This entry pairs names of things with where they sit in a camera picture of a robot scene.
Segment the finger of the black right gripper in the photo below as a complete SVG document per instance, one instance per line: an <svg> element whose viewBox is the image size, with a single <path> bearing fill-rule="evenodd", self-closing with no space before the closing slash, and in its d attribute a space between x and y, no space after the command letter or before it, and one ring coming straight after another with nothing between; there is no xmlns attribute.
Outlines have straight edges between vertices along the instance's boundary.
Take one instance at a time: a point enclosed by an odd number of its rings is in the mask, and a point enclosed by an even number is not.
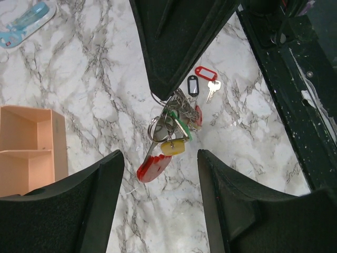
<svg viewBox="0 0 337 253"><path fill-rule="evenodd" d="M240 5L236 0L130 1L151 92L167 100Z"/></svg>

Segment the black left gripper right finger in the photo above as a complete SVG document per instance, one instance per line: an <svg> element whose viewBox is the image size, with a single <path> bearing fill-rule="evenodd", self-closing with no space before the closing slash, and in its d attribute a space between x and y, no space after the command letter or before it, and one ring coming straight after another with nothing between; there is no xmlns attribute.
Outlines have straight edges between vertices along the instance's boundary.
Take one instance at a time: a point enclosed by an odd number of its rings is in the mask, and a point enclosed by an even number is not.
<svg viewBox="0 0 337 253"><path fill-rule="evenodd" d="M197 153L211 252L336 252L336 189L293 196Z"/></svg>

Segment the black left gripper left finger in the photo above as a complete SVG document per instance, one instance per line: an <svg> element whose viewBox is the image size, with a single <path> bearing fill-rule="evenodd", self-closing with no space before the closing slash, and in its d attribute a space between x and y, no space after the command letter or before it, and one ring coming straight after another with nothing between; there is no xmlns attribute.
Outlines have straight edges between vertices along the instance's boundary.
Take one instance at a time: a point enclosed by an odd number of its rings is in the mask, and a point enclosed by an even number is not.
<svg viewBox="0 0 337 253"><path fill-rule="evenodd" d="M124 173L116 150L58 182L1 198L1 252L106 252Z"/></svg>

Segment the metal key organizer red handle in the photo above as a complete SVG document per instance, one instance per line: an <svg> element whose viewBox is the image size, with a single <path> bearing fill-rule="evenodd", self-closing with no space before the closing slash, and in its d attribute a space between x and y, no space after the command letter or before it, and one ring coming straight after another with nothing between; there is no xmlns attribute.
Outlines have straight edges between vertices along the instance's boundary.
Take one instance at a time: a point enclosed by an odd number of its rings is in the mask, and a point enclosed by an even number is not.
<svg viewBox="0 0 337 253"><path fill-rule="evenodd" d="M186 124L190 133L198 131L202 126L202 111L197 104L192 104L181 89L174 91L166 101L158 101L163 106L161 113L152 119L147 128L147 135L152 141L151 146L138 168L136 175L140 182L148 183L156 179L169 165L173 156L166 156L161 150L161 144L177 139L174 134L174 122L170 111Z"/></svg>

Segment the silver key with green tag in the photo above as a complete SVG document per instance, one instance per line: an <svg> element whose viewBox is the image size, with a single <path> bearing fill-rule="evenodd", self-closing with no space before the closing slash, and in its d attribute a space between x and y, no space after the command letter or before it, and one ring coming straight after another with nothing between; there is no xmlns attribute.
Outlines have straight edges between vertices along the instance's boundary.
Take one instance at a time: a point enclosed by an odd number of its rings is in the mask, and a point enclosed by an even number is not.
<svg viewBox="0 0 337 253"><path fill-rule="evenodd" d="M192 135L189 128L183 123L173 111L170 111L170 117L174 122L174 134L177 139L183 139L185 142L192 141Z"/></svg>

